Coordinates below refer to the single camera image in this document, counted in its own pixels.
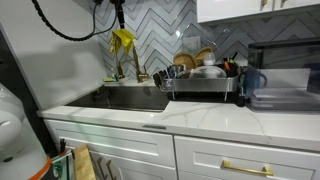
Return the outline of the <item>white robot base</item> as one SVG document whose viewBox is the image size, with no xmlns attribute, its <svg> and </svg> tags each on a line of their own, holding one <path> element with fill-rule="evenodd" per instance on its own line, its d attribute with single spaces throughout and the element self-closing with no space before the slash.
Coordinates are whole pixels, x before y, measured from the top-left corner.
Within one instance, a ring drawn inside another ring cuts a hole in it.
<svg viewBox="0 0 320 180">
<path fill-rule="evenodd" d="M 23 103 L 0 84 L 0 180 L 40 180 L 50 165 Z"/>
</svg>

